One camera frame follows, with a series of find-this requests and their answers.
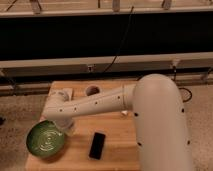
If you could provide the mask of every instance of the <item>black wall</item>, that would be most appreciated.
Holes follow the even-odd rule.
[[[114,56],[129,15],[0,19],[0,60]],[[213,12],[134,14],[121,55],[213,51]]]

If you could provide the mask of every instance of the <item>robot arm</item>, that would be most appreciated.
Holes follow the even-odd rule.
[[[72,117],[133,110],[141,169],[194,171],[181,95],[170,78],[152,74],[136,85],[80,100],[67,99],[66,93],[55,92],[43,111],[62,131],[72,127]]]
[[[68,101],[67,91],[56,91],[50,95],[42,115],[48,120],[56,121],[82,115],[132,110],[134,87],[135,85],[122,86],[73,101]]]

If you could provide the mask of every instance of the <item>green bowl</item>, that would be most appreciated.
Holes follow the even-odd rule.
[[[65,134],[60,132],[53,122],[42,121],[30,130],[26,145],[34,156],[47,158],[56,154],[64,142]]]

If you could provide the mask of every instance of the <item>railing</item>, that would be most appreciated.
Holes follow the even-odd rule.
[[[213,0],[1,0],[0,17],[212,11]]]

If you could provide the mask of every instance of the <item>black smartphone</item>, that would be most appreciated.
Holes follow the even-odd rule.
[[[102,149],[104,147],[105,135],[102,133],[95,132],[92,145],[90,148],[89,157],[100,159],[102,154]]]

